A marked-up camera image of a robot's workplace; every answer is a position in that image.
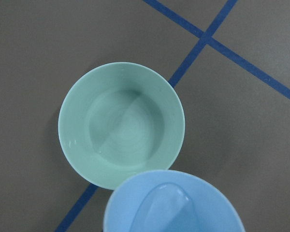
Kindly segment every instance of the blue tape line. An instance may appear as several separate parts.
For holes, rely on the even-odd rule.
[[[170,10],[160,2],[156,0],[143,0],[143,1],[146,2],[148,5],[150,5],[151,7],[153,7],[154,9],[156,9],[157,11],[159,11],[160,13],[162,13],[163,15],[167,16],[170,20],[174,21],[175,23],[177,23],[178,25],[180,25],[181,27],[183,27],[184,29],[195,35],[196,37],[200,38],[203,35],[203,31],[201,29],[197,28],[195,25],[188,22],[183,17],[179,16],[174,11]]]
[[[180,79],[186,73],[188,68],[192,65],[192,63],[195,61],[195,59],[201,53],[201,51],[203,50],[205,45],[211,39],[211,36],[215,33],[215,31],[221,25],[223,20],[227,17],[227,15],[229,14],[229,12],[233,8],[233,6],[236,4],[236,2],[237,2],[237,0],[228,0],[226,2],[226,4],[223,6],[221,11],[215,17],[213,22],[207,28],[206,32],[204,32],[202,34],[200,40],[193,47],[193,49],[189,52],[189,54],[186,56],[184,61],[181,63],[181,65],[178,67],[178,69],[174,72],[174,74],[170,78],[169,83],[172,87],[175,87],[176,84],[180,81]]]
[[[162,5],[156,0],[144,0],[144,1],[148,3],[149,5],[151,5],[153,8],[155,8],[156,10],[158,10],[159,12],[161,12],[162,14],[164,14],[165,16],[167,16],[169,19],[179,24],[181,27],[183,27],[190,33],[194,34],[196,37],[200,38],[201,40],[201,37],[205,33],[201,29],[197,28],[190,22],[186,21],[181,16],[177,15],[175,12],[171,11],[166,6]],[[237,2],[236,0],[227,1],[227,3],[224,5],[224,7],[221,9],[219,14],[216,16],[214,21],[211,23],[211,25],[207,29],[207,32],[212,33],[212,34],[215,33],[217,28],[221,25],[221,23],[223,22],[227,14],[230,12],[232,7],[236,4],[236,2]],[[280,82],[278,82],[277,80],[275,80],[274,78],[272,78],[270,75],[263,72],[261,69],[257,68],[256,66],[254,66],[253,64],[245,60],[244,58],[240,57],[238,54],[236,54],[235,52],[233,52],[232,50],[230,50],[229,48],[227,48],[226,46],[224,46],[217,40],[210,37],[208,38],[206,42],[208,45],[210,45],[212,48],[214,48],[215,50],[223,54],[225,57],[229,58],[234,63],[238,64],[243,69],[250,72],[251,74],[256,76],[258,79],[260,79],[261,81],[263,81],[264,83],[266,83],[267,85],[269,85],[270,87],[272,87],[273,89],[275,89],[276,91],[278,91],[279,93],[281,93],[282,95],[290,99],[290,89],[284,86],[283,84],[281,84]],[[197,45],[195,45],[192,51],[188,54],[188,56],[185,58],[183,63],[175,71],[175,73],[169,80],[170,84],[173,87],[176,86],[178,81],[185,74],[189,66],[193,63],[193,61],[196,59],[196,57],[200,53],[198,49],[200,48],[197,47]]]
[[[286,86],[284,86],[282,83],[278,82],[274,78],[272,78],[270,75],[262,71],[261,69],[257,68],[229,48],[227,48],[225,45],[221,44],[217,40],[211,38],[208,42],[208,45],[210,45],[213,49],[217,50],[221,54],[223,54],[225,57],[232,60],[234,63],[241,66],[246,71],[250,72],[254,76],[256,76],[258,79],[290,99],[290,89],[288,89]]]
[[[211,25],[209,25],[208,29],[206,30],[207,33],[212,36],[228,16],[230,11],[232,10],[233,6],[236,4],[237,0],[228,0],[226,4],[222,7],[218,15],[212,21]]]
[[[77,200],[72,209],[67,213],[62,222],[56,228],[55,232],[65,232],[69,226],[71,226],[73,221],[76,219],[78,214],[82,211],[84,206],[87,204],[97,189],[98,186],[89,184],[89,186],[83,192],[82,196]]]
[[[169,83],[173,88],[177,85],[177,83],[180,81],[180,79],[186,73],[188,68],[192,65],[192,63],[195,61],[195,59],[201,53],[201,51],[203,50],[205,45],[206,45],[206,41],[205,41],[204,37],[202,36],[200,38],[200,40],[197,42],[197,44],[193,47],[193,49],[186,56],[186,58],[181,63],[181,65],[178,67],[178,69],[174,72],[172,77],[169,79]]]

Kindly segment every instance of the blue bowl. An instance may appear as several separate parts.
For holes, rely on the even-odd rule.
[[[156,170],[126,180],[112,194],[104,232],[244,232],[228,199],[206,181]]]

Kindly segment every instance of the bowl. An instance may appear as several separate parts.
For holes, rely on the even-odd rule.
[[[126,180],[106,206],[104,232],[245,232],[229,200],[208,182],[154,170]]]
[[[106,189],[141,172],[168,169],[184,133],[184,111],[174,89],[157,72],[129,62],[105,64],[82,76],[58,119],[70,165]]]

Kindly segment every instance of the bowl rim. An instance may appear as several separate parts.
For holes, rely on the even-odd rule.
[[[137,64],[137,63],[132,63],[132,62],[125,62],[125,61],[120,61],[120,62],[111,62],[111,63],[106,63],[106,64],[103,64],[101,66],[98,66],[90,71],[88,71],[87,73],[85,73],[84,75],[82,75],[73,85],[72,87],[69,89],[68,93],[66,94],[63,102],[62,102],[62,105],[60,107],[60,112],[59,112],[59,116],[58,116],[58,137],[59,137],[59,143],[60,143],[60,146],[61,146],[61,149],[63,151],[63,154],[65,156],[65,158],[67,159],[67,161],[69,162],[69,164],[73,167],[73,169],[81,176],[83,177],[85,180],[87,180],[88,182],[96,185],[96,186],[99,186],[101,188],[104,188],[104,189],[110,189],[110,190],[114,190],[116,189],[118,186],[120,186],[120,184],[118,184],[116,187],[112,187],[111,185],[108,185],[107,183],[101,183],[97,180],[94,180],[91,178],[91,176],[87,176],[87,175],[84,175],[82,173],[82,168],[80,167],[76,167],[74,162],[72,161],[72,159],[70,158],[69,156],[69,152],[67,151],[66,149],[66,146],[64,145],[63,143],[63,133],[61,132],[62,131],[62,127],[63,127],[63,122],[62,122],[62,117],[63,115],[65,114],[65,106],[68,104],[67,102],[69,101],[69,98],[70,98],[70,95],[72,92],[74,92],[74,89],[76,88],[76,86],[80,85],[86,78],[87,76],[91,75],[91,73],[93,72],[96,72],[98,69],[103,69],[103,68],[107,68],[108,66],[113,66],[113,65],[119,65],[119,64],[128,64],[128,65],[133,65],[133,66],[138,66],[140,68],[144,68],[144,69],[147,69],[149,70],[150,72],[152,72],[153,74],[155,74],[157,77],[159,77],[164,83],[166,83],[166,85],[169,87],[168,89],[172,92],[172,94],[175,96],[176,100],[177,100],[177,105],[179,106],[180,108],[180,114],[181,114],[181,120],[178,122],[178,123],[181,123],[181,132],[180,132],[180,141],[178,142],[178,146],[177,146],[177,150],[174,152],[174,155],[173,155],[173,158],[172,160],[167,163],[164,167],[165,169],[169,169],[171,167],[171,165],[175,162],[176,158],[178,157],[179,155],[179,152],[182,148],[182,145],[183,145],[183,141],[184,141],[184,137],[185,137],[185,114],[184,114],[184,110],[183,110],[183,106],[182,106],[182,103],[179,99],[179,96],[177,95],[176,91],[174,90],[174,88],[170,85],[170,83],[168,81],[166,81],[159,73],[157,73],[156,71],[152,70],[151,68],[149,67],[146,67],[144,65],[141,65],[141,64]]]

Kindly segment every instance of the gray floor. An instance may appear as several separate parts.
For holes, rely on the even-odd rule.
[[[163,0],[206,30],[224,0]],[[290,88],[290,0],[240,0],[213,36]],[[73,83],[131,61],[169,79],[198,39],[141,0],[0,1],[0,232],[53,231],[88,186],[60,149]],[[171,167],[220,189],[247,231],[290,232],[290,100],[206,46],[175,88],[186,136]],[[99,189],[68,231],[102,229]]]

